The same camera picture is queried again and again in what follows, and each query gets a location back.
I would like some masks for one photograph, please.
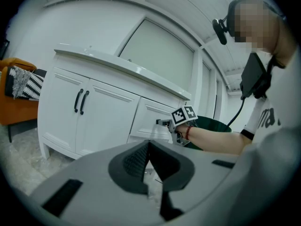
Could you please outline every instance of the drawer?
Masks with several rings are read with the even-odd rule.
[[[134,118],[130,136],[142,139],[169,140],[171,135],[167,127],[156,125],[156,119],[171,119],[173,108],[141,98]]]

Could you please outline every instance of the orange chair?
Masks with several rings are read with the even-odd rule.
[[[8,137],[9,141],[12,142],[10,126],[18,122],[37,119],[39,102],[14,99],[4,94],[9,66],[18,66],[28,71],[34,71],[37,67],[18,58],[7,58],[0,61],[0,71],[2,71],[0,79],[0,124],[8,126]]]

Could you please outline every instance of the black cable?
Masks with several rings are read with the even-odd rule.
[[[233,121],[235,121],[235,119],[238,117],[239,113],[241,112],[243,106],[244,106],[244,103],[245,103],[245,98],[243,98],[243,103],[241,103],[241,107],[239,109],[239,111],[237,112],[237,114],[233,117],[232,120],[230,120],[230,122],[227,124],[227,127],[226,129],[228,129],[228,127],[233,123]]]

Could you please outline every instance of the wristband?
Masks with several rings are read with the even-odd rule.
[[[187,128],[187,131],[186,131],[186,137],[185,137],[186,140],[189,140],[189,139],[188,139],[188,134],[189,134],[189,131],[190,131],[191,127],[193,127],[193,126],[189,126],[189,127]]]

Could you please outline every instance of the black rubber pad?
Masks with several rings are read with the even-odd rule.
[[[69,179],[44,205],[43,209],[59,217],[83,183]]]
[[[232,163],[232,162],[228,162],[228,161],[222,161],[222,160],[214,160],[212,162],[212,164],[215,164],[215,165],[219,165],[221,167],[225,167],[225,168],[233,168],[235,163]]]

